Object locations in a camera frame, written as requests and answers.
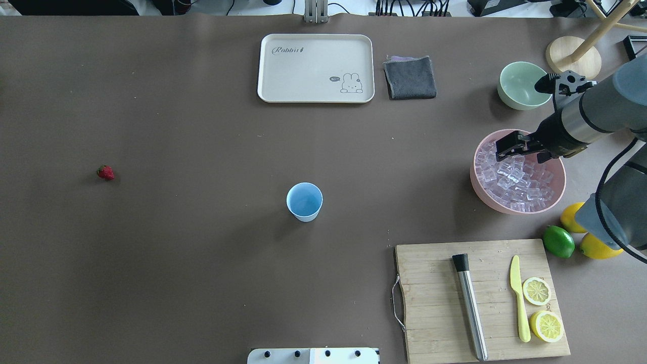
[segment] lemon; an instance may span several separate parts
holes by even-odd
[[[575,213],[582,207],[584,202],[574,203],[564,209],[560,216],[560,221],[564,229],[571,233],[586,233],[586,229],[575,221]]]
[[[523,296],[535,306],[543,306],[551,300],[548,283],[539,277],[528,278],[523,283]]]
[[[550,311],[537,311],[530,317],[530,328],[537,337],[555,343],[564,336],[564,325],[559,316]]]
[[[546,250],[560,258],[570,258],[575,251],[573,237],[559,226],[548,226],[542,240]]]
[[[624,250],[613,250],[608,245],[589,233],[584,235],[584,237],[582,238],[580,251],[582,252],[582,254],[588,256],[589,258],[607,259],[620,255]]]

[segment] yellow knife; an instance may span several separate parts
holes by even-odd
[[[512,257],[510,264],[510,287],[517,294],[517,318],[519,321],[519,338],[524,343],[530,341],[530,327],[528,327],[528,315],[525,312],[523,292],[521,291],[521,271],[519,270],[519,256]]]

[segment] tabletop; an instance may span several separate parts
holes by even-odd
[[[629,143],[618,132],[566,159],[564,197],[545,213],[501,214],[470,185],[484,136],[552,113],[503,104],[501,69],[548,69],[550,41],[597,24],[0,17],[0,362],[244,363],[253,348],[354,346],[404,363],[396,245],[539,238]],[[260,100],[262,38],[311,32],[371,39],[373,100]],[[625,36],[598,43],[600,79],[627,62]],[[429,55],[438,96],[390,100],[387,55]],[[323,192],[310,223],[285,206],[302,181]],[[645,267],[549,265],[571,356],[523,362],[641,362]]]

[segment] gray cloth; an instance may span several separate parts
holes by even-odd
[[[422,58],[392,56],[383,64],[389,85],[389,96],[393,100],[436,97],[432,60],[429,56]]]

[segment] red fruit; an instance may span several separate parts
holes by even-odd
[[[115,178],[115,173],[110,166],[101,166],[101,168],[96,170],[96,174],[106,181],[110,181]]]

